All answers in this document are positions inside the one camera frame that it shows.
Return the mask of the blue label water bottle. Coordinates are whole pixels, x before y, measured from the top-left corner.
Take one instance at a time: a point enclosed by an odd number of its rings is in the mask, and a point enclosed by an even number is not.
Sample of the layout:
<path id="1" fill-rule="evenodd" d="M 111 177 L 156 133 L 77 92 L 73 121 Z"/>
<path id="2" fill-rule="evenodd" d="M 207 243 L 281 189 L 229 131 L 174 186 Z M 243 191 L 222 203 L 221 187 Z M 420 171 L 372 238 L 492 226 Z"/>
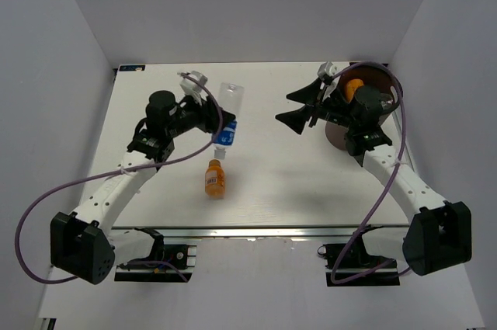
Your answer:
<path id="1" fill-rule="evenodd" d="M 223 111 L 234 115 L 235 118 L 225 124 L 214 142 L 214 158 L 219 161 L 225 159 L 227 149 L 234 143 L 244 92 L 245 89 L 240 85 L 221 83 L 217 102 Z"/>

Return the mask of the orange juice bottle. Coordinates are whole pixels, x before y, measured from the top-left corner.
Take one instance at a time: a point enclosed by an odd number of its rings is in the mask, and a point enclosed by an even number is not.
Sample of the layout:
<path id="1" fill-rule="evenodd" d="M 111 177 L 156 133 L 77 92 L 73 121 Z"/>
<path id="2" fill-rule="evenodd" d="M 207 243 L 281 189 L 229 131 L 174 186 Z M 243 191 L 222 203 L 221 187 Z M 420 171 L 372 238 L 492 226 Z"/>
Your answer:
<path id="1" fill-rule="evenodd" d="M 351 102 L 356 93 L 356 90 L 364 86 L 364 82 L 360 78 L 350 79 L 344 86 L 344 96 L 347 102 Z"/>

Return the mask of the clear plastic bottle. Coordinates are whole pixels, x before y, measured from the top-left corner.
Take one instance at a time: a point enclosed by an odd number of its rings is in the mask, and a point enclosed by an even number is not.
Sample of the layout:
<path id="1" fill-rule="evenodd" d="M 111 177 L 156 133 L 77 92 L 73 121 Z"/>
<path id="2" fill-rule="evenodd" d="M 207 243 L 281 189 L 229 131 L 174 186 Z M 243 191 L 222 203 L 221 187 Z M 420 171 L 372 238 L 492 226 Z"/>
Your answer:
<path id="1" fill-rule="evenodd" d="M 380 103 L 382 110 L 386 113 L 394 105 L 394 98 L 389 94 L 380 94 Z"/>

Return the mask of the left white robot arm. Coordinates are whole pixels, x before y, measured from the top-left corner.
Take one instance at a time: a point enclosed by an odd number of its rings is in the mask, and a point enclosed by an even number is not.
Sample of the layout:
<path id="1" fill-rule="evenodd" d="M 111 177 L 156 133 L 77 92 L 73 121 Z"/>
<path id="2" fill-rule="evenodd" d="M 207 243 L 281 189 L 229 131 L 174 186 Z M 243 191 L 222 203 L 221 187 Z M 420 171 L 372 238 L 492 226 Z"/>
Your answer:
<path id="1" fill-rule="evenodd" d="M 116 219 L 158 172 L 157 165 L 167 161 L 176 137 L 193 128 L 215 134 L 234 120 L 235 115 L 218 109 L 211 97 L 176 101 L 170 91 L 152 93 L 121 168 L 70 214 L 58 213 L 52 219 L 51 263 L 92 284 L 104 281 L 114 266 L 159 265 L 164 238 L 151 228 L 112 234 Z"/>

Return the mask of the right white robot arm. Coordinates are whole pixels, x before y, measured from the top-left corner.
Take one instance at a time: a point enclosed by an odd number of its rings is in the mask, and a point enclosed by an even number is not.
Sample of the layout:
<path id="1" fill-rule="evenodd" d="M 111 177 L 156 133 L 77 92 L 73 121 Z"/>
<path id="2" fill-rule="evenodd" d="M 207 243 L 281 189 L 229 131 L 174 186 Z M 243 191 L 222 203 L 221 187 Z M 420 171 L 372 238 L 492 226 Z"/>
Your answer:
<path id="1" fill-rule="evenodd" d="M 400 228 L 364 226 L 350 248 L 358 266 L 370 266 L 381 257 L 403 261 L 415 274 L 425 276 L 471 259 L 469 208 L 448 201 L 401 162 L 401 152 L 381 129 L 381 116 L 396 107 L 397 96 L 360 79 L 343 88 L 333 81 L 315 80 L 287 99 L 302 107 L 276 119 L 297 134 L 317 120 L 344 126 L 349 155 L 384 186 L 408 220 L 408 226 Z"/>

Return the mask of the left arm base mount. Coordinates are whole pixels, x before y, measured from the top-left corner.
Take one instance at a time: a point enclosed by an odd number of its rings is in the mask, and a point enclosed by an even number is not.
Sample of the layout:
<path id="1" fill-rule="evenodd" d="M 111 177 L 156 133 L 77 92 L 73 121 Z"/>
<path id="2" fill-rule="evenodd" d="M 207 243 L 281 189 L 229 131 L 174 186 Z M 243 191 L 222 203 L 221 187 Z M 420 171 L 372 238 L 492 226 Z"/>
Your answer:
<path id="1" fill-rule="evenodd" d="M 116 282 L 188 283 L 196 265 L 197 245 L 167 238 L 151 228 L 113 231 Z"/>

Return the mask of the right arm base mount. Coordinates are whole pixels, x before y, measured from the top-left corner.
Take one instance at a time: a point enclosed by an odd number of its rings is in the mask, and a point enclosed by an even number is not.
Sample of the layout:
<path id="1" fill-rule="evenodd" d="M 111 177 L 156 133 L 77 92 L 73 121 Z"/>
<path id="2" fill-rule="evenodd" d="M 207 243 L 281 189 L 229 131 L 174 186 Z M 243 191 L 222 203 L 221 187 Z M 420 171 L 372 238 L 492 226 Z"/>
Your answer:
<path id="1" fill-rule="evenodd" d="M 316 250 L 317 256 L 325 264 L 326 283 L 328 287 L 398 287 L 400 277 L 398 264 L 394 260 L 371 255 L 366 251 L 361 237 L 358 237 L 335 272 L 335 279 L 347 280 L 350 277 L 374 269 L 372 273 L 350 280 L 346 283 L 334 283 L 332 271 L 340 252 L 353 235 L 354 228 L 318 228 L 315 236 L 322 238 Z"/>

